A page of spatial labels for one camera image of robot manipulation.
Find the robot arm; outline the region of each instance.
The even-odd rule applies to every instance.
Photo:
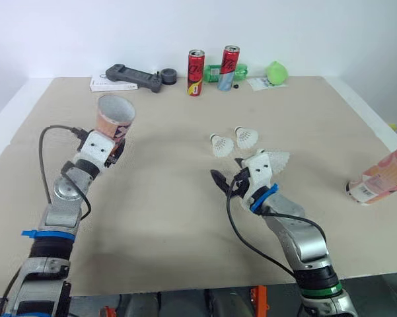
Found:
[[[240,196],[242,206],[261,216],[278,237],[300,288],[304,309],[311,316],[357,316],[332,267],[322,229],[305,219],[304,209],[279,193],[277,184],[270,184],[267,152],[259,150],[250,158],[236,161],[242,170],[235,176],[238,189],[232,197]],[[220,172],[212,170],[211,175],[225,194],[231,192]]]
[[[54,182],[52,203],[46,207],[38,230],[22,233],[33,238],[34,243],[13,283],[4,316],[67,316],[71,284],[65,279],[82,219],[83,195],[86,196],[92,181],[117,161],[123,145],[115,156],[115,142],[92,131],[72,162],[65,164]]]

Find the paper cup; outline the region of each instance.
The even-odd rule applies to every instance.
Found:
[[[105,94],[98,99],[96,130],[113,139],[116,144],[124,139],[135,118],[135,108],[125,98]]]

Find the black cable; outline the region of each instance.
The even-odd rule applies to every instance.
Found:
[[[7,295],[9,295],[9,292],[11,291],[13,283],[18,278],[19,272],[20,272],[20,268],[13,275],[12,279],[9,281],[9,284],[6,287],[5,292],[3,293],[3,296],[1,297],[1,300],[0,300],[0,316],[3,315],[3,308],[5,307],[5,302],[7,300]]]
[[[318,231],[320,231],[320,234],[322,235],[324,241],[326,242],[326,235],[324,234],[324,231],[323,231],[322,227],[320,227],[314,221],[311,221],[311,220],[309,220],[307,218],[302,218],[302,217],[292,216],[292,215],[286,215],[284,213],[266,213],[266,214],[263,214],[262,216],[263,217],[268,216],[268,217],[289,218],[289,219],[300,220],[300,221],[303,221],[305,223],[309,223],[310,225],[315,226]]]
[[[65,130],[73,131],[72,127],[68,127],[66,125],[55,124],[55,125],[51,125],[49,127],[45,127],[40,134],[40,140],[38,142],[38,157],[40,159],[40,170],[41,170],[42,183],[44,185],[44,191],[46,192],[46,198],[47,198],[47,202],[49,204],[52,203],[52,199],[51,199],[50,193],[48,191],[46,172],[44,171],[44,158],[43,158],[42,152],[43,152],[44,136],[46,135],[46,132],[50,129],[65,129]]]
[[[303,312],[303,309],[304,309],[304,305],[301,303],[301,305],[299,305],[297,317],[300,317],[300,316],[301,316],[301,313]]]
[[[232,229],[235,232],[236,236],[239,238],[239,240],[245,244],[247,247],[249,247],[249,249],[253,250],[255,253],[259,254],[260,256],[262,256],[263,258],[265,258],[266,260],[269,260],[271,263],[279,266],[283,271],[285,271],[286,273],[288,273],[290,276],[292,276],[293,278],[295,278],[294,273],[288,269],[287,267],[285,267],[282,263],[278,262],[277,260],[271,258],[270,256],[268,256],[267,254],[263,253],[262,251],[260,251],[259,249],[257,249],[255,246],[251,245],[248,241],[246,241],[242,235],[239,233],[235,222],[233,221],[232,218],[232,213],[231,213],[231,196],[232,196],[232,191],[233,191],[233,186],[235,186],[235,182],[236,180],[233,179],[231,182],[231,186],[229,187],[229,191],[227,192],[227,199],[226,199],[226,210],[227,210],[227,216],[229,218],[229,221],[231,223]]]
[[[75,182],[72,180],[72,178],[70,178],[66,173],[63,173],[62,176],[72,185],[73,188],[75,188],[76,192],[82,197],[85,204],[87,205],[88,211],[81,217],[81,220],[84,220],[91,213],[90,201],[88,200],[86,195],[83,193],[83,191],[78,187],[78,185],[75,184]]]
[[[116,314],[118,314],[119,309],[120,309],[120,305],[122,305],[122,294],[119,294],[119,301],[118,301],[118,305],[116,306]]]

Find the paper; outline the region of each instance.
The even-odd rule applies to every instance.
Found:
[[[127,81],[110,81],[105,74],[91,77],[91,91],[116,91],[116,90],[135,90],[138,85]]]
[[[267,77],[248,78],[246,81],[248,81],[248,84],[251,85],[253,91],[269,89],[269,88],[277,88],[277,87],[287,87],[286,84],[273,85],[269,82]]]

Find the green ring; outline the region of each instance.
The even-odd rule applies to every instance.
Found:
[[[301,294],[306,296],[323,297],[336,294],[342,290],[342,284],[339,282],[328,289],[301,289]]]

